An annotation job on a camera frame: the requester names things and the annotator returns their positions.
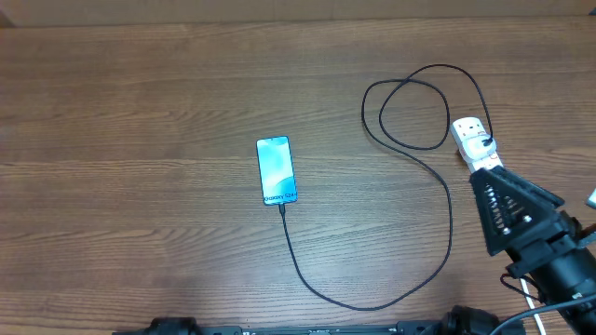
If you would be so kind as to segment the Samsung Galaxy smartphone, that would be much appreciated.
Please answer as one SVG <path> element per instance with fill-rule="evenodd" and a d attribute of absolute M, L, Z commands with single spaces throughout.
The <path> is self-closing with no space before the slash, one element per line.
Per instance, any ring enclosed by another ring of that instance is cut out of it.
<path fill-rule="evenodd" d="M 296 202 L 298 192 L 287 136 L 256 141 L 263 201 L 266 206 Z"/>

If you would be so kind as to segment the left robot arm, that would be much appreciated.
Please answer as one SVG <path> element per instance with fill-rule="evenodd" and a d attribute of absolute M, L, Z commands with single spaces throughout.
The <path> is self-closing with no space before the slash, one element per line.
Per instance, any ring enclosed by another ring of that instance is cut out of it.
<path fill-rule="evenodd" d="M 142 335 L 202 335 L 193 317 L 159 317 L 152 320 Z"/>

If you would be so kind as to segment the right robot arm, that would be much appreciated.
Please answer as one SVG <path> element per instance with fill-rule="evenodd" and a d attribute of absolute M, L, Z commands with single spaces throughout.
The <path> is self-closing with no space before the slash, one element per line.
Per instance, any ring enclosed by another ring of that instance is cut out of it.
<path fill-rule="evenodd" d="M 500 166 L 473 172 L 487 251 L 506 252 L 506 275 L 538 291 L 540 312 L 557 311 L 577 334 L 595 331 L 595 228 L 569 216 L 563 199 Z"/>

